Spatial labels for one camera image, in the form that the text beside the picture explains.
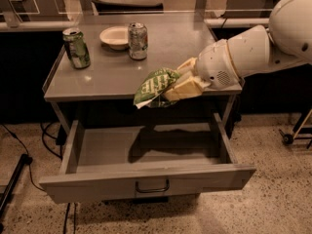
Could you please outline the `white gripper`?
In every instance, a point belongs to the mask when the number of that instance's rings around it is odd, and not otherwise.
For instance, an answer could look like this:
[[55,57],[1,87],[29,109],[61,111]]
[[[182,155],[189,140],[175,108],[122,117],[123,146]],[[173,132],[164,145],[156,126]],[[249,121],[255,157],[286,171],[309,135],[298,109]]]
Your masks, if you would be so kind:
[[198,76],[189,77],[183,82],[175,84],[163,93],[165,99],[177,101],[195,98],[200,96],[210,85],[212,89],[222,90],[239,82],[227,41],[224,39],[207,46],[197,58],[188,59],[176,71],[182,75],[193,71],[194,67],[202,79]]

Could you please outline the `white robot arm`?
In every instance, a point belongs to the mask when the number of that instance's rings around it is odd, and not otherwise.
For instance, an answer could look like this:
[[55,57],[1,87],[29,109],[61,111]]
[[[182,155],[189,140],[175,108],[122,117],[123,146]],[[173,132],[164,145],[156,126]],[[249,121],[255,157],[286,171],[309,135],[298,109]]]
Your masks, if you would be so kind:
[[177,70],[181,77],[162,94],[168,101],[222,90],[257,73],[312,63],[312,0],[280,0],[266,27],[257,25],[202,50]]

